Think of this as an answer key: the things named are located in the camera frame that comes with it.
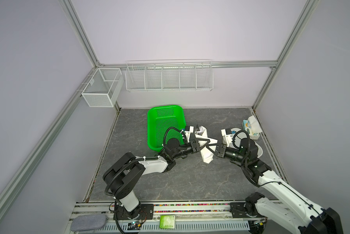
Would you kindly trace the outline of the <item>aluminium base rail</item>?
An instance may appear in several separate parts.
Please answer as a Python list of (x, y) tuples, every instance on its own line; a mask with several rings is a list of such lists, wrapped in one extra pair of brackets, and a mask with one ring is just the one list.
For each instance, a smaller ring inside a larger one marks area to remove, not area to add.
[(106, 215), (108, 218), (117, 216), (118, 220), (157, 220), (161, 215), (175, 215), (185, 219), (297, 219), (283, 203), (278, 200), (264, 199), (257, 205), (261, 208), (258, 214), (248, 214), (246, 202), (239, 201), (196, 201), (196, 202), (144, 202), (138, 210), (130, 215), (122, 206), (114, 203), (78, 203), (69, 221), (82, 215)]

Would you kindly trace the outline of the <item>small white mesh basket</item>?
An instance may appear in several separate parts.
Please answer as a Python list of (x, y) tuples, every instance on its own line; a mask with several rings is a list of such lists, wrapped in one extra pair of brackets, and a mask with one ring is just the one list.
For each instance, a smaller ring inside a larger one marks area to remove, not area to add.
[(124, 84), (119, 68), (97, 68), (82, 91), (89, 107), (113, 108)]

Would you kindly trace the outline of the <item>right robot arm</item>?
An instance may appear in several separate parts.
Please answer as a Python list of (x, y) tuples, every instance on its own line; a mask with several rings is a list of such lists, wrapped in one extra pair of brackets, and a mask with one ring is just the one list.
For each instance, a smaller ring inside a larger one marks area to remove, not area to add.
[(271, 202), (264, 195), (254, 193), (246, 198), (245, 212), (250, 216), (265, 216), (293, 234), (342, 234), (340, 215), (332, 208), (323, 208), (312, 202), (282, 180), (267, 164), (258, 158), (258, 147), (249, 138), (240, 145), (228, 147), (207, 139), (201, 144), (213, 155), (237, 163), (247, 180), (264, 188), (279, 199), (285, 208)]

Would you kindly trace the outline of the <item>white paper napkin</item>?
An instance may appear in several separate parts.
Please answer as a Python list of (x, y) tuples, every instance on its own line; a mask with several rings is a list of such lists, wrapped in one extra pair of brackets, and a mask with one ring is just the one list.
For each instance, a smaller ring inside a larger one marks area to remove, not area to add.
[(196, 136), (196, 142), (200, 145), (200, 154), (204, 163), (209, 164), (213, 161), (213, 156), (215, 154), (216, 146), (218, 144), (218, 140), (214, 138), (210, 138), (208, 136), (208, 132), (206, 127), (204, 126), (196, 126), (194, 131)]

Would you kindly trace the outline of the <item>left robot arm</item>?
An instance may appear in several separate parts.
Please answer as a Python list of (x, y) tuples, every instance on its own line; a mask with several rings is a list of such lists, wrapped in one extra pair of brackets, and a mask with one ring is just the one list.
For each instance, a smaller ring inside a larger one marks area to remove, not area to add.
[(191, 139), (182, 145), (178, 139), (171, 138), (153, 157), (136, 157), (131, 152), (124, 154), (103, 175), (103, 181), (106, 183), (104, 193), (116, 202), (114, 210), (117, 213), (121, 212), (128, 219), (139, 217), (141, 212), (146, 211), (134, 193), (134, 187), (140, 178), (147, 174), (168, 172), (176, 165), (176, 159), (205, 148), (213, 155), (213, 150), (209, 147), (211, 141), (209, 138), (191, 134)]

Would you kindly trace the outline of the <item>white oval plastic tub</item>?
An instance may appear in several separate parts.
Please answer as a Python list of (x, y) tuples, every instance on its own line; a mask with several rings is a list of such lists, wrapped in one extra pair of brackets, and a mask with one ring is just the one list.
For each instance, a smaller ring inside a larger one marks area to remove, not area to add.
[[(240, 128), (232, 128), (231, 129), (231, 132), (232, 132), (232, 136), (235, 135), (236, 132), (240, 131), (241, 129)], [(245, 133), (239, 133), (236, 137), (235, 137), (235, 145), (239, 148), (240, 147), (240, 143), (241, 143), (241, 140), (246, 138), (246, 134)], [(258, 148), (258, 152), (257, 152), (257, 157), (260, 158), (262, 155), (263, 155), (263, 149), (262, 147), (256, 143), (254, 141), (256, 147)]]

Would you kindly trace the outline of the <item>tissue pack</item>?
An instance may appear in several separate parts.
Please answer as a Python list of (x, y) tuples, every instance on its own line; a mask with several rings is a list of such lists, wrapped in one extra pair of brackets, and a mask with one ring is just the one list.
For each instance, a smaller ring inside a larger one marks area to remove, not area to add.
[(253, 140), (258, 140), (263, 132), (259, 121), (255, 116), (250, 116), (247, 120), (243, 120), (242, 126), (243, 130), (248, 132), (250, 138)]

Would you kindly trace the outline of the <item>green perforated plastic basket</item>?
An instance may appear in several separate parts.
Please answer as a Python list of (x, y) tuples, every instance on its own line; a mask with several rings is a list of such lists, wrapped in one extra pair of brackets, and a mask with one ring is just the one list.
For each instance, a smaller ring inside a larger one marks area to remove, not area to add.
[(183, 108), (178, 105), (150, 109), (147, 113), (147, 123), (148, 147), (157, 152), (163, 148), (163, 138), (170, 127), (181, 131), (186, 126)]

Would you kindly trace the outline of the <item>grey cloth pad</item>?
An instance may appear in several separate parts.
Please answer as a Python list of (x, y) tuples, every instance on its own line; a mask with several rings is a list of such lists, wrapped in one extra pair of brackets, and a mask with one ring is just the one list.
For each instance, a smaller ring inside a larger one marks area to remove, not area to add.
[(72, 232), (83, 232), (98, 230), (106, 225), (107, 216), (105, 214), (88, 214), (76, 217), (70, 227)]

